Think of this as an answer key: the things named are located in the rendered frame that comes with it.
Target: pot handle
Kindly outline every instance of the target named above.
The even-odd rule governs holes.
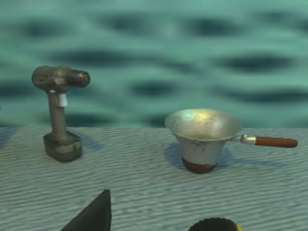
[[[297,146],[297,140],[286,139],[286,138],[256,136],[255,145],[267,146],[267,147],[295,148]]]

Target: drill base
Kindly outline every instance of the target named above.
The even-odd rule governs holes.
[[[82,155],[82,145],[79,136],[67,132],[65,140],[55,140],[51,133],[43,137],[47,155],[60,162],[69,162]]]

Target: table surface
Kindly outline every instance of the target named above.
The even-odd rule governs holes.
[[[297,139],[295,149],[229,142],[209,174],[186,171],[164,128],[71,128],[83,156],[59,163],[44,152],[48,128],[0,129],[0,230],[59,231],[104,189],[112,231],[186,231],[225,217],[245,231],[308,230],[308,129],[246,128]]]

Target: textured gray surface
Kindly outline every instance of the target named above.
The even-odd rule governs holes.
[[[44,154],[44,128],[2,128],[0,230],[58,231],[104,189],[113,231],[186,231],[226,217],[246,231],[307,231],[308,129],[245,129],[294,138],[295,149],[228,143],[207,175],[183,169],[162,128],[73,128],[84,155],[67,164]]]
[[[65,64],[92,77],[68,95],[72,127],[161,127],[196,107],[245,127],[307,127],[307,11],[307,0],[0,0],[0,125],[47,125],[31,73]]]

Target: brown pot base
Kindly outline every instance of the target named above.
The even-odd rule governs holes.
[[[198,173],[198,174],[203,174],[203,173],[209,173],[214,170],[216,165],[198,165],[198,164],[193,164],[191,162],[188,162],[187,160],[182,158],[182,163],[187,170],[193,172],[193,173]]]

